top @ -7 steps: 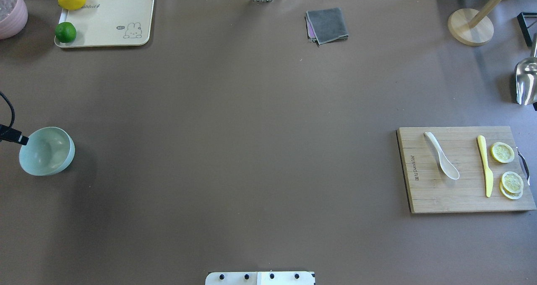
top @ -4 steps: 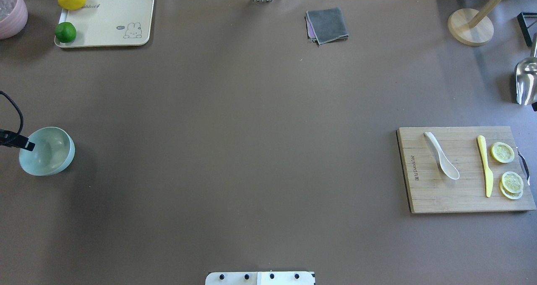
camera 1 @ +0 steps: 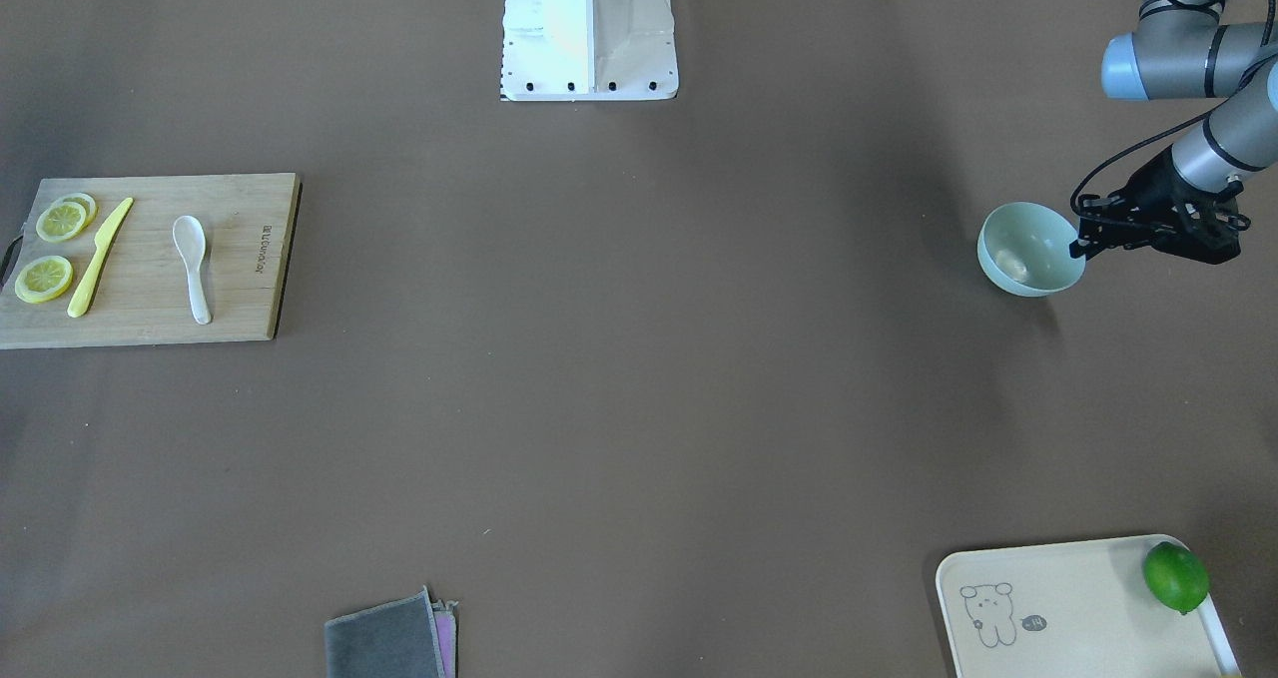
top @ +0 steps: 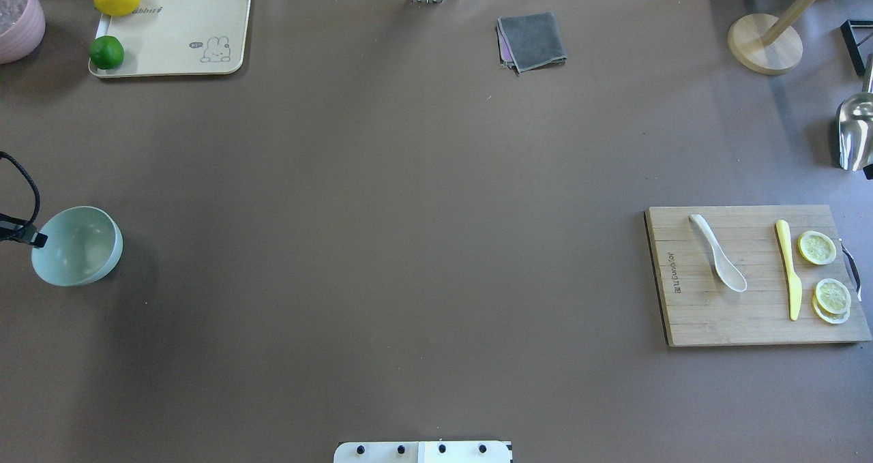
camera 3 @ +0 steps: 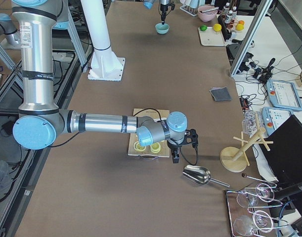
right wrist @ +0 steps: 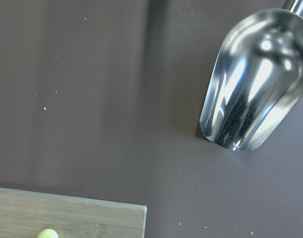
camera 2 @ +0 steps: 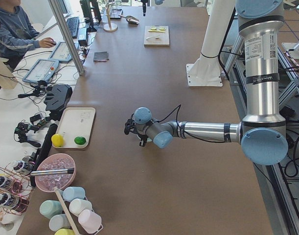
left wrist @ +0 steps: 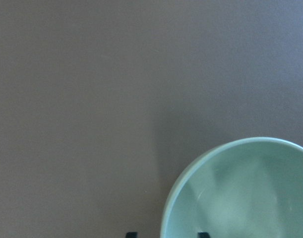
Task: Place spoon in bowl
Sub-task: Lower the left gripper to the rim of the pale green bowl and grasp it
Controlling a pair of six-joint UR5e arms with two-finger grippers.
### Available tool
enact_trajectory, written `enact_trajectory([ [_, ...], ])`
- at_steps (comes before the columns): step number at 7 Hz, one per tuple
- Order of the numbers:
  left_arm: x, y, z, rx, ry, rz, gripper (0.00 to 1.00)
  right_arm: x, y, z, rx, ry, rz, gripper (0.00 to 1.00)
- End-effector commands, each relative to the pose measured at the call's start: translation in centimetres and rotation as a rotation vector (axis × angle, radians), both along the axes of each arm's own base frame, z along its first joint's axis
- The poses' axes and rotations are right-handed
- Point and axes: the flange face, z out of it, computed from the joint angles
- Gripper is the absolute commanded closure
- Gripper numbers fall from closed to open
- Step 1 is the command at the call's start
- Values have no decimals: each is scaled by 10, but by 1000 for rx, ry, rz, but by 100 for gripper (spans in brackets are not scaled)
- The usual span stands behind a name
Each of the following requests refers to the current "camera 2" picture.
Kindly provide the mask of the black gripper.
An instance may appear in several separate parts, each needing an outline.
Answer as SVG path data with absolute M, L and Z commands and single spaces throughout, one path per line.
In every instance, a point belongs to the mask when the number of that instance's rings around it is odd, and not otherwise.
M 128 135 L 129 133 L 136 134 L 139 139 L 139 146 L 145 146 L 147 144 L 147 139 L 148 137 L 144 134 L 140 134 L 137 129 L 136 129 L 136 123 L 133 119 L 133 114 L 131 117 L 125 122 L 125 127 L 124 127 L 124 134 Z

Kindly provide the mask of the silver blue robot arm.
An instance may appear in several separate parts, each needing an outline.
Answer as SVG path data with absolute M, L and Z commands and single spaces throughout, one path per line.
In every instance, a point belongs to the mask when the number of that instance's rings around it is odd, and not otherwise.
M 174 137 L 206 142 L 237 142 L 245 156 L 259 165 L 281 162 L 287 152 L 286 122 L 279 113 L 277 33 L 283 26 L 281 0 L 217 0 L 213 4 L 199 59 L 187 64 L 190 86 L 220 86 L 218 58 L 230 19 L 238 16 L 245 42 L 247 114 L 238 124 L 157 120 L 140 107 L 127 120 L 125 134 L 134 133 L 145 146 L 151 140 L 165 148 Z

